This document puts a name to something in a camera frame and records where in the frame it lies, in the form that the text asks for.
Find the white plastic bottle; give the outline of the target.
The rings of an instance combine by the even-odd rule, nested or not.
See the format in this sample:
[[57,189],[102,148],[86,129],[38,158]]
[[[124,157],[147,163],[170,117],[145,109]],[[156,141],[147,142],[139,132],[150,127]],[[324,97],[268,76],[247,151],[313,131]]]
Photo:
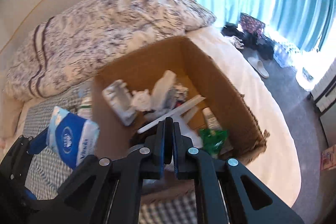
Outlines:
[[151,92],[151,109],[158,111],[165,106],[169,91],[173,88],[176,74],[170,70],[164,72],[163,76],[155,83]]

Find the white slipper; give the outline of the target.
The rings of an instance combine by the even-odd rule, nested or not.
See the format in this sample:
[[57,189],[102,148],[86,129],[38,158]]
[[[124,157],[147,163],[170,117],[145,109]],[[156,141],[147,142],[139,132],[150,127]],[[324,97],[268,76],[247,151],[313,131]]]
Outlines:
[[264,65],[261,60],[256,57],[248,57],[248,63],[254,68],[254,70],[264,79],[269,78],[269,73],[264,68]]

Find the floral beige duvet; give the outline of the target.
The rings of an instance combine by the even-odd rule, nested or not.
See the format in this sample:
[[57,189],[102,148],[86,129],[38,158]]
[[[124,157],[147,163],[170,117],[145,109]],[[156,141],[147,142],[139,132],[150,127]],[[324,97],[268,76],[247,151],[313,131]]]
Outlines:
[[148,44],[212,25],[196,0],[85,0],[38,24],[13,54],[5,93],[26,102],[60,94]]

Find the orange box on floor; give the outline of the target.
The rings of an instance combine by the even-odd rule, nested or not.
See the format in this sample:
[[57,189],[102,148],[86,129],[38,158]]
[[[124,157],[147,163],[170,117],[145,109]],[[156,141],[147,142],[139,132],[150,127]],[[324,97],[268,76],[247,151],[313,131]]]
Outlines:
[[321,170],[332,170],[336,167],[336,145],[321,153]]

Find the pile of dark clothes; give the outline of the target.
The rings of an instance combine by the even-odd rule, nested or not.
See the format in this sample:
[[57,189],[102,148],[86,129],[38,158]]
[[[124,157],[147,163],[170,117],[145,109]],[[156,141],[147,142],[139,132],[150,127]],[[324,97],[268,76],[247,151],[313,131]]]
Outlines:
[[274,55],[274,42],[264,35],[258,35],[257,32],[239,31],[235,24],[227,23],[222,29],[223,36],[237,37],[243,47],[258,51],[264,60],[272,60]]

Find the blue tissue pack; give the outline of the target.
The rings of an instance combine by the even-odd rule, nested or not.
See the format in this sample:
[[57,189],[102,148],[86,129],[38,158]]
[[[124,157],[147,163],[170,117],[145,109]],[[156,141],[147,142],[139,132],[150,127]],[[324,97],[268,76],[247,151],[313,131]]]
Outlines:
[[46,145],[75,169],[93,155],[100,130],[98,124],[55,106],[47,130]]

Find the green snack packet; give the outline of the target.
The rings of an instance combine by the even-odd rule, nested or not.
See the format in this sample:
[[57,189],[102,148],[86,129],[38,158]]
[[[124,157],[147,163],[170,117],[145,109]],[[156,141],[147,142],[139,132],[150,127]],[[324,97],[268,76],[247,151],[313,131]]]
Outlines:
[[198,133],[202,140],[202,150],[206,151],[212,158],[217,159],[228,139],[228,130],[201,128]]

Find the white phone holder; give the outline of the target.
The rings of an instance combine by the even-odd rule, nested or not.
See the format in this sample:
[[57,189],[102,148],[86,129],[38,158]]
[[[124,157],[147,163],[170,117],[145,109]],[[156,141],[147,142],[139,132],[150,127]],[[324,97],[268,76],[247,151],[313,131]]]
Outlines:
[[131,105],[132,96],[126,86],[127,83],[123,80],[116,80],[102,91],[102,96],[123,125],[130,126],[137,111]]

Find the white cabinet with black trim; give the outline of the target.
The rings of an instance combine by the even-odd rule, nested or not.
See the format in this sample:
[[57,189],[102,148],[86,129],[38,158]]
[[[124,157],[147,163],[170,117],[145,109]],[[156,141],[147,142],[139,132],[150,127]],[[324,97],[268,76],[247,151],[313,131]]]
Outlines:
[[335,60],[310,92],[314,102],[314,110],[319,115],[323,132],[329,147],[335,145],[336,121],[336,63]]

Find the dark patterned bag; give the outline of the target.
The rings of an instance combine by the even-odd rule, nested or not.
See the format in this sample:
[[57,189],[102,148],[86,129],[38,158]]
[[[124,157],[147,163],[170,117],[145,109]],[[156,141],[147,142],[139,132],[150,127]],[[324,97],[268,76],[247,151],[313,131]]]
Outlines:
[[264,34],[265,23],[243,12],[240,13],[239,24],[243,31],[250,34],[257,34],[259,37]]

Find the brown cardboard box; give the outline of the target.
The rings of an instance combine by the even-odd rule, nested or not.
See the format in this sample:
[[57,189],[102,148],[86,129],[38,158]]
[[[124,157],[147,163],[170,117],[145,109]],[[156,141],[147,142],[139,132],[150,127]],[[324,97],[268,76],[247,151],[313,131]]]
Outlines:
[[112,61],[98,71],[92,84],[93,119],[100,135],[96,155],[112,160],[126,155],[130,138],[144,123],[143,116],[129,127],[114,114],[102,91],[115,80],[123,80],[130,90],[152,90],[165,71],[189,89],[188,98],[201,95],[223,129],[228,130],[233,155],[248,164],[266,150],[267,131],[261,131],[252,114],[228,77],[214,60],[187,37],[178,36],[156,42]]

